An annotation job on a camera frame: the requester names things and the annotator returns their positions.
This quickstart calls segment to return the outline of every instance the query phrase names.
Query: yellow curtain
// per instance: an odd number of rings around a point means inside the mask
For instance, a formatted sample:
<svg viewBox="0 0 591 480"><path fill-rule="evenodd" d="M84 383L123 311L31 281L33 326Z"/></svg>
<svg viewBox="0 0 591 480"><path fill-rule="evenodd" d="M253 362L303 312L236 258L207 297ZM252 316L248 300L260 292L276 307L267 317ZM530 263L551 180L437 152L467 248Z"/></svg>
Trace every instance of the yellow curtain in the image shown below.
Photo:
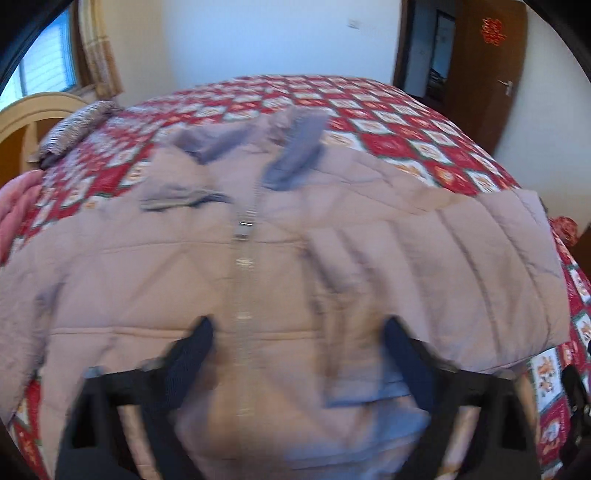
<svg viewBox="0 0 591 480"><path fill-rule="evenodd" d="M101 0L79 0L80 37L86 61L99 99L123 92L111 43L106 35Z"/></svg>

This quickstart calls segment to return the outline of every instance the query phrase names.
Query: door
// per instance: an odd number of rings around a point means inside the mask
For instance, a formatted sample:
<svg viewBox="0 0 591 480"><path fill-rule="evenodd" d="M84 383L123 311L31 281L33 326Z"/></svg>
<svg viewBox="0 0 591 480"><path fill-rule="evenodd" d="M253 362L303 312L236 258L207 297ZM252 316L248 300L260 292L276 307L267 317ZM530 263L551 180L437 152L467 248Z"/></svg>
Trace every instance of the door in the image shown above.
<svg viewBox="0 0 591 480"><path fill-rule="evenodd" d="M456 37L444 114L492 154L508 120L527 44L517 0L457 0Z"/></svg>

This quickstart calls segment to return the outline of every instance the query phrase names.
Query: red chinese character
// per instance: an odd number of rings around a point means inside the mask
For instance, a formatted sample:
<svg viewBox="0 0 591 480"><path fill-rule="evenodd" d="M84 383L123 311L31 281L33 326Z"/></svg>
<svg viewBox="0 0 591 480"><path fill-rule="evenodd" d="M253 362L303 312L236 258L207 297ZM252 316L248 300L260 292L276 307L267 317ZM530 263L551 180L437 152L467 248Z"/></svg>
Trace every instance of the red chinese character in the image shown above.
<svg viewBox="0 0 591 480"><path fill-rule="evenodd" d="M501 22L501 20L493 20L490 17L482 19L482 29L480 33L482 33L486 43L492 43L495 47L501 45L501 43L507 38L507 35L501 33L502 30L503 22Z"/></svg>

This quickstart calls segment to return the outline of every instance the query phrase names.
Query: bedspread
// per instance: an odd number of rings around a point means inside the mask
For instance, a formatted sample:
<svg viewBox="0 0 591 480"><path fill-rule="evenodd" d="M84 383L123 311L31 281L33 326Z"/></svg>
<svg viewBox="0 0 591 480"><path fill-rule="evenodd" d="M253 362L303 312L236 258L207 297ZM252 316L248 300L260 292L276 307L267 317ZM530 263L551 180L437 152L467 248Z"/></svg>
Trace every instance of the bedspread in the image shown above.
<svg viewBox="0 0 591 480"><path fill-rule="evenodd" d="M294 104L328 111L326 144L367 151L429 185L468 195L517 186L453 123L392 86L337 76L242 77L149 100L104 123L48 171L41 197L12 250L59 219L93 208L141 182L154 145L171 131L254 118ZM529 364L541 413L538 454L544 478L551 478L560 466L558 450L569 428L560 371L575 364L587 386L591 374L586 353L591 340L591 286L561 240L555 239L569 291L571 341L537 355ZM47 478L37 426L40 388L37 378L10 431L35 470Z"/></svg>

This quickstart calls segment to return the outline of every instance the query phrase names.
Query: door handle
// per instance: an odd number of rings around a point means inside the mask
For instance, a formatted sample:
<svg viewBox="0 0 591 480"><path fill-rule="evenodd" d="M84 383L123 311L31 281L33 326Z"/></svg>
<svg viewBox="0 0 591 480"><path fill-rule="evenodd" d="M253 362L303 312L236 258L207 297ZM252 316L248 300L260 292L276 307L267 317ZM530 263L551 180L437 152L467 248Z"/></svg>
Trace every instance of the door handle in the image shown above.
<svg viewBox="0 0 591 480"><path fill-rule="evenodd" d="M510 80L508 80L507 82L503 82L502 80L497 80L497 82L505 85L505 95L507 95L507 97L510 97L511 94L513 93L513 82Z"/></svg>

